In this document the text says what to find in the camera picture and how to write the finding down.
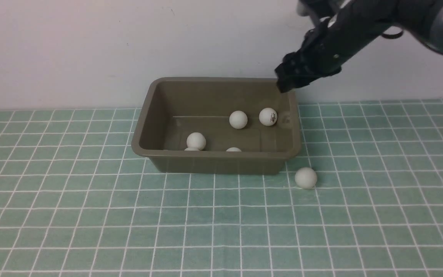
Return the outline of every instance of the green tiled surface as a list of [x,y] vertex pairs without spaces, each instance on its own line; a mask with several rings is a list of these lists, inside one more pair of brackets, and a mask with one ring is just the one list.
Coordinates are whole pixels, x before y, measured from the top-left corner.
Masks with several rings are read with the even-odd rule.
[[139,109],[0,112],[1,276],[443,277],[443,100],[299,110],[275,176],[162,174]]

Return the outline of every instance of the brown plastic tub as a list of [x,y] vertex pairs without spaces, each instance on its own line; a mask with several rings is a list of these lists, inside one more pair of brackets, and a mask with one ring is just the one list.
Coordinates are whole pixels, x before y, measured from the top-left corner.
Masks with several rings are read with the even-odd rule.
[[[259,122],[272,107],[278,121]],[[241,110],[248,124],[230,126]],[[189,134],[206,137],[204,151],[184,151]],[[238,147],[242,152],[225,152]],[[133,151],[151,159],[161,172],[277,174],[300,151],[300,120],[295,93],[279,93],[274,79],[162,78],[153,82],[132,139]]]

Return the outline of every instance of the black robotic arm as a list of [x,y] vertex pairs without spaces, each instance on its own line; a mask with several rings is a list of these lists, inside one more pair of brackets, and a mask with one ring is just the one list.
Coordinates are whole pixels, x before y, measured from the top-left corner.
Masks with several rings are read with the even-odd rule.
[[377,37],[395,38],[384,35],[391,26],[443,55],[443,0],[299,0],[297,11],[309,15],[315,28],[275,69],[282,93],[341,72],[343,63]]

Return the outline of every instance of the white ball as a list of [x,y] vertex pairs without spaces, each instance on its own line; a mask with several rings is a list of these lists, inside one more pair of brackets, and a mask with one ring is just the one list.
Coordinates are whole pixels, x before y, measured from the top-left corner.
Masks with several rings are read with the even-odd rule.
[[230,147],[226,151],[227,152],[242,152],[242,150],[238,149],[237,147]]
[[194,147],[196,149],[203,150],[206,146],[206,139],[202,133],[192,133],[188,137],[187,145],[188,148]]
[[264,126],[273,126],[278,120],[278,114],[272,108],[264,108],[259,113],[259,121]]
[[301,168],[295,173],[295,183],[301,188],[311,189],[317,183],[317,174],[312,168]]
[[233,128],[240,129],[247,125],[247,115],[239,110],[232,112],[228,120]]

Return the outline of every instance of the white wall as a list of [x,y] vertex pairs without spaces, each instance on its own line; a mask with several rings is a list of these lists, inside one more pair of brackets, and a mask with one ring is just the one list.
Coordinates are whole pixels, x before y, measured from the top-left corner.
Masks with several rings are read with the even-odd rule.
[[[158,77],[273,77],[295,0],[0,0],[0,109],[140,106]],[[301,100],[443,97],[443,57],[378,39]]]

